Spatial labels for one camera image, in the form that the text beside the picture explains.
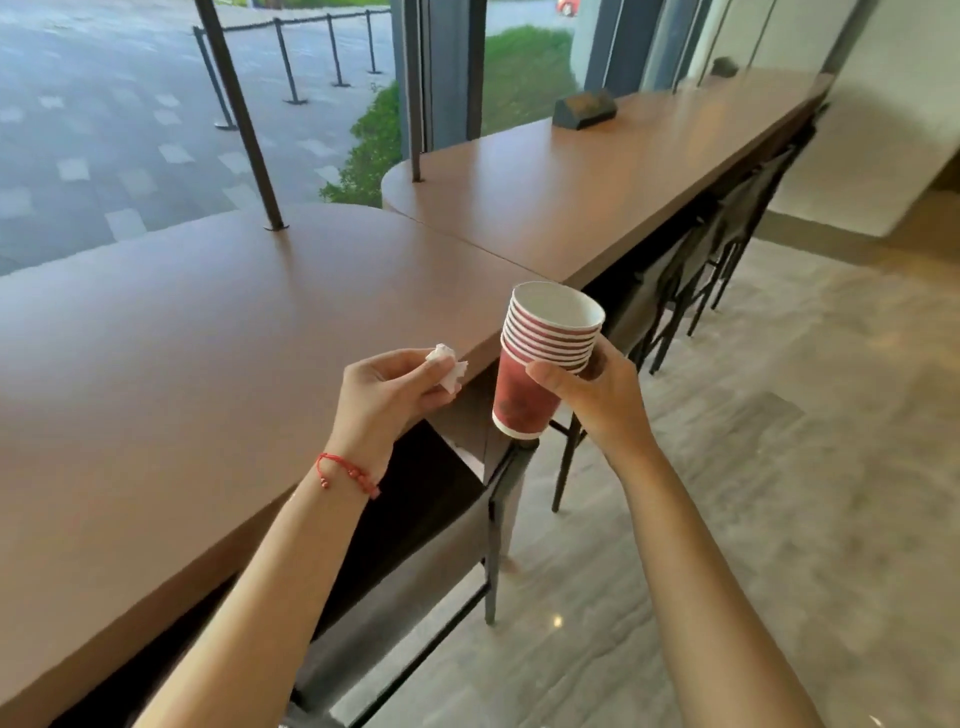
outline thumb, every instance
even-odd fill
[[[450,373],[456,363],[457,360],[452,356],[427,359],[417,369],[402,376],[400,384],[419,397],[440,384],[440,380]]]
[[[532,361],[526,366],[527,376],[543,389],[553,392],[561,400],[569,402],[584,386],[584,381],[566,369],[549,361]]]

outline road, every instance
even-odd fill
[[[225,26],[317,11],[218,6]],[[346,12],[334,9],[331,12]],[[239,135],[222,114],[191,27],[191,0],[31,0],[0,8],[0,275],[206,215],[259,206]],[[491,2],[488,35],[516,25],[570,28],[550,0]],[[389,15],[286,26],[303,106],[273,28],[228,34],[282,204],[336,180],[353,122],[394,77]]]

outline stack of paper cups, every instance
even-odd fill
[[[560,399],[527,376],[531,361],[549,361],[582,372],[603,326],[603,306],[559,283],[532,281],[514,289],[500,334],[500,368],[493,396],[493,422],[518,440],[543,433]]]

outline white napkin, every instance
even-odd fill
[[[432,359],[439,359],[442,356],[452,356],[454,360],[456,360],[457,352],[455,352],[446,344],[438,344],[436,349],[434,349],[431,353],[429,353],[426,356],[426,360],[430,361]],[[453,366],[453,369],[450,370],[450,373],[440,380],[440,386],[442,386],[447,392],[449,392],[452,395],[453,390],[456,389],[456,386],[457,386],[457,379],[459,379],[466,373],[467,373],[467,362],[458,361]]]

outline wooden countertop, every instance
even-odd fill
[[[0,724],[58,715],[242,567],[346,364],[444,342],[476,375],[534,278],[392,212],[285,214],[0,278]]]
[[[752,69],[699,89],[634,94],[588,130],[549,119],[409,162],[383,205],[545,278],[582,287],[765,138],[832,77]]]

